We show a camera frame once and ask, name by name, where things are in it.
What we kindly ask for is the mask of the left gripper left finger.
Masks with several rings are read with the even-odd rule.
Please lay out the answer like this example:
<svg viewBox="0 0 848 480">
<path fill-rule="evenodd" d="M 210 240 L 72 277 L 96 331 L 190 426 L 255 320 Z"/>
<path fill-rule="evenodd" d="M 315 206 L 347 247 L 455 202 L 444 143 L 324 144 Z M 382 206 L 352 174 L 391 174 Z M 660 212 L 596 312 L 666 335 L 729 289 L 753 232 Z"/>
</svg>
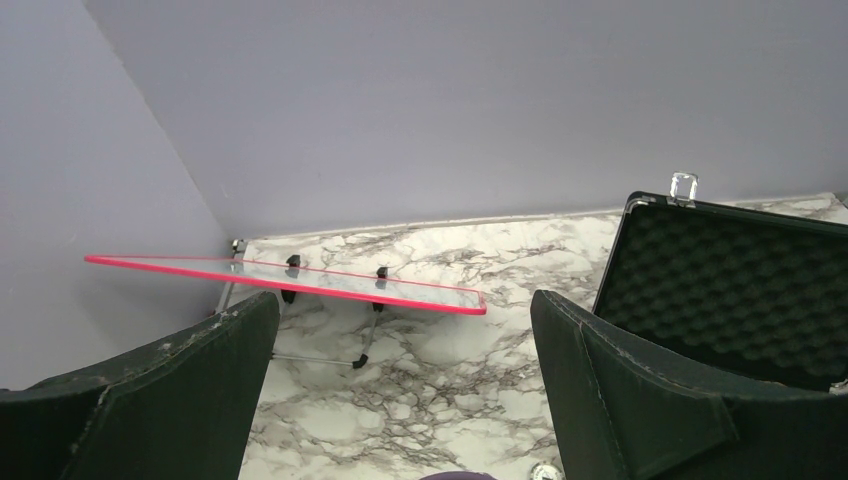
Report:
<svg viewBox="0 0 848 480">
<path fill-rule="evenodd" d="M 235 479 L 280 322 L 263 292 L 99 363 L 1 394 L 5 479 Z"/>
</svg>

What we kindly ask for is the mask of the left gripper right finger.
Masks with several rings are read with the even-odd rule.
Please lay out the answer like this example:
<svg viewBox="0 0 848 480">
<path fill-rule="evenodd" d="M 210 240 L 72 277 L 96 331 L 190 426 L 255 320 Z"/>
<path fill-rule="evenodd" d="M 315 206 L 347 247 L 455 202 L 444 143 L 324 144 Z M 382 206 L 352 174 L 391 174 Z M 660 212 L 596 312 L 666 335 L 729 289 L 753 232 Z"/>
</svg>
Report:
<svg viewBox="0 0 848 480">
<path fill-rule="evenodd" d="M 843 479 L 847 399 L 693 361 L 562 295 L 533 335 L 569 479 Z"/>
</svg>

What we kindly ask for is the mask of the white one poker chip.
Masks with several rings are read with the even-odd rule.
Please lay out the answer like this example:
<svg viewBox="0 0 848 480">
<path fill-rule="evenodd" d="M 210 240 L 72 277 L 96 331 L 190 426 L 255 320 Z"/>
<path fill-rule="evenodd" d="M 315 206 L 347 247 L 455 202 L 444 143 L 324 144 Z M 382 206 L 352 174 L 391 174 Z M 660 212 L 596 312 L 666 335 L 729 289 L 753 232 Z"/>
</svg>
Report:
<svg viewBox="0 0 848 480">
<path fill-rule="evenodd" d="M 556 466 L 550 463 L 537 463 L 529 473 L 529 480 L 563 480 L 563 472 Z"/>
</svg>

